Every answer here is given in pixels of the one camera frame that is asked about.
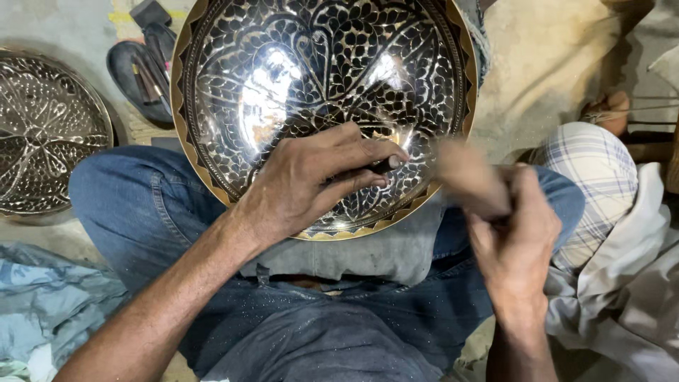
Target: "hand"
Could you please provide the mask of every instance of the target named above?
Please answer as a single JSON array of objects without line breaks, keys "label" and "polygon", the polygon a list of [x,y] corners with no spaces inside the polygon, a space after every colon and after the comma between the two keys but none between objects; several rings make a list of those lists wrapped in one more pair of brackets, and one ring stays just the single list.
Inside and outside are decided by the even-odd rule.
[{"label": "hand", "polygon": [[350,193],[386,186],[386,176],[356,169],[392,155],[408,160],[393,142],[364,139],[353,122],[310,137],[283,139],[230,211],[231,218],[266,247],[273,245],[309,227]]},{"label": "hand", "polygon": [[511,213],[507,185],[475,148],[453,139],[439,142],[436,170],[446,190],[481,219],[492,221]]},{"label": "hand", "polygon": [[542,327],[547,312],[543,287],[561,220],[547,203],[535,171],[515,167],[511,182],[515,210],[506,232],[467,213],[472,248],[499,322]]}]

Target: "blue jeans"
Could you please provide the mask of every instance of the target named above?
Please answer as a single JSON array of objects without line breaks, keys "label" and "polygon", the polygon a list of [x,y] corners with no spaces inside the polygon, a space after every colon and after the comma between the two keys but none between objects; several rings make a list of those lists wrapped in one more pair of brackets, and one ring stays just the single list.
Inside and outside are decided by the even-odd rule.
[{"label": "blue jeans", "polygon": [[[537,170],[563,223],[561,245],[580,220],[583,194],[565,177]],[[156,147],[117,147],[85,159],[71,175],[69,193],[76,216],[132,293],[171,266],[225,211],[184,155]],[[200,312],[179,351],[203,377],[269,315],[320,300],[370,309],[443,370],[460,355],[467,336],[492,314],[464,218],[451,208],[422,283],[406,287],[368,279],[328,296],[282,281],[236,275]]]}]

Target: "blue cloth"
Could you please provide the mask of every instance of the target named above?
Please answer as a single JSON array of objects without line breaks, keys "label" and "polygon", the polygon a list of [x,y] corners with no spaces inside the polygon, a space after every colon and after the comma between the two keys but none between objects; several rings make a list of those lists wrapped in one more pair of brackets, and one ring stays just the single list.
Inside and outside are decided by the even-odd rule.
[{"label": "blue cloth", "polygon": [[[582,192],[557,173],[537,170],[562,220],[563,243],[582,215]],[[76,216],[131,292],[160,275],[225,211],[184,155],[156,147],[117,147],[85,159],[71,175],[69,193]],[[203,377],[269,316],[344,302],[371,312],[427,362],[446,370],[467,336],[492,314],[459,209],[446,211],[434,258],[418,285],[371,278],[342,284],[339,296],[236,275],[198,315],[179,350]]]},{"label": "blue cloth", "polygon": [[61,367],[129,295],[108,269],[22,243],[0,243],[0,361],[50,343]]}]

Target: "checkered fabric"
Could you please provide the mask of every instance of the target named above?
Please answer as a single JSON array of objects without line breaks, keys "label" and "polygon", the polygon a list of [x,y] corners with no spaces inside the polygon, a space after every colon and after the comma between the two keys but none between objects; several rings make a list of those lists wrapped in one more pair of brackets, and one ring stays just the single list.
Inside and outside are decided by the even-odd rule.
[{"label": "checkered fabric", "polygon": [[625,145],[613,134],[586,122],[559,128],[530,157],[571,179],[585,194],[585,213],[573,235],[554,255],[554,265],[577,274],[634,206],[637,172]]}]

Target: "silver plate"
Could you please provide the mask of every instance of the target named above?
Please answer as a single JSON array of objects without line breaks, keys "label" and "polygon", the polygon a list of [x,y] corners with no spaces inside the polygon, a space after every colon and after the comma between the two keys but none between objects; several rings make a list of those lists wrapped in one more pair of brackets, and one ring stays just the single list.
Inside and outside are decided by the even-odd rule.
[{"label": "silver plate", "polygon": [[463,53],[442,13],[428,0],[209,1],[180,55],[181,138],[237,201],[281,139],[354,121],[410,161],[388,173],[389,186],[346,197],[304,234],[374,226],[426,194],[432,138],[461,133]]},{"label": "silver plate", "polygon": [[0,48],[0,213],[47,215],[71,206],[78,162],[113,143],[94,89],[39,54]]}]

